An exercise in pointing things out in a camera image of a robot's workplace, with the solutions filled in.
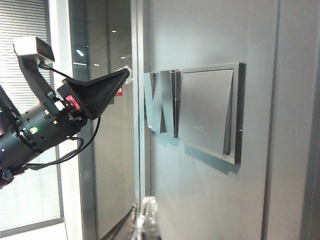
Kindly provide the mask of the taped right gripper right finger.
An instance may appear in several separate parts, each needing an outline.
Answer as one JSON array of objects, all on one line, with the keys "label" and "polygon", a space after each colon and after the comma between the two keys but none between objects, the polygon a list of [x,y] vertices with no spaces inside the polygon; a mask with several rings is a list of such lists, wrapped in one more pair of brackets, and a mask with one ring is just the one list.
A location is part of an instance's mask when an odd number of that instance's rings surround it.
[{"label": "taped right gripper right finger", "polygon": [[158,204],[154,196],[146,196],[140,212],[140,239],[160,240],[160,226],[158,223]]}]

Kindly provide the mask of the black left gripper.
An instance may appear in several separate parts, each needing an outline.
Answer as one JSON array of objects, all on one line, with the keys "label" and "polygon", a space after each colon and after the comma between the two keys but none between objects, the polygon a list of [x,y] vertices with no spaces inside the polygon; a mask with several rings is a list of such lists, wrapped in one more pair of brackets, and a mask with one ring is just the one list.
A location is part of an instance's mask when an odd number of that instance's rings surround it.
[{"label": "black left gripper", "polygon": [[85,126],[88,118],[95,120],[104,112],[131,76],[131,68],[124,66],[87,82],[66,78],[62,81],[64,85],[57,90],[47,84],[46,122],[58,126]]}]

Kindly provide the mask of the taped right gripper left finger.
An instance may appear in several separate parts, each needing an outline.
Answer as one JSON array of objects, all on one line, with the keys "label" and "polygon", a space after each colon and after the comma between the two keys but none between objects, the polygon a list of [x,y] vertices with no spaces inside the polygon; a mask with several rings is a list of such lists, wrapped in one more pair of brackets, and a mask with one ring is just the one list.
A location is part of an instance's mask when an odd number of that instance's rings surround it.
[{"label": "taped right gripper left finger", "polygon": [[131,212],[131,240],[140,240],[140,224],[139,224],[139,219],[140,219],[140,208],[139,206],[135,203],[133,205],[133,209]]}]

